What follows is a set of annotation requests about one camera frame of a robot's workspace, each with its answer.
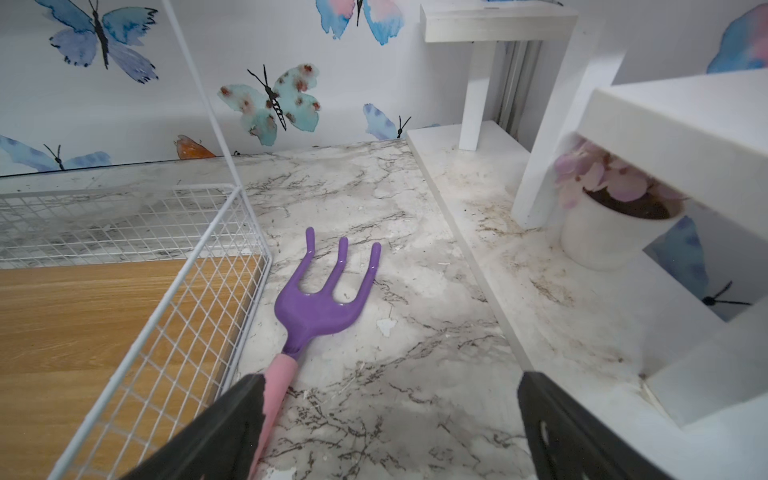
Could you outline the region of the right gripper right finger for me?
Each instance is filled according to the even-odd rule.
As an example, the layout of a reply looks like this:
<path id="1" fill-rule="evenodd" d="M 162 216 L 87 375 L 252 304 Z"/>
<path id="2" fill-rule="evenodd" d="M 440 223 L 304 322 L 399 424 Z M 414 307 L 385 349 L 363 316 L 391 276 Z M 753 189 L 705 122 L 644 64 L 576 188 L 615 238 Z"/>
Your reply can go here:
<path id="1" fill-rule="evenodd" d="M 526 371 L 517 390 L 539 479 L 667 479 L 546 374 Z"/>

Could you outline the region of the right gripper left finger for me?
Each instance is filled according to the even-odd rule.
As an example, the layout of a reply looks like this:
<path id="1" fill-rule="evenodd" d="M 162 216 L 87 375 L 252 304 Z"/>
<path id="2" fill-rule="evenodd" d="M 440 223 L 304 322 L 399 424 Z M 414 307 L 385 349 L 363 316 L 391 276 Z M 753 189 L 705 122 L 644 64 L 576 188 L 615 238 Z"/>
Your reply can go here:
<path id="1" fill-rule="evenodd" d="M 125 479 L 247 479 L 265 420 L 266 380 L 243 377 Z"/>

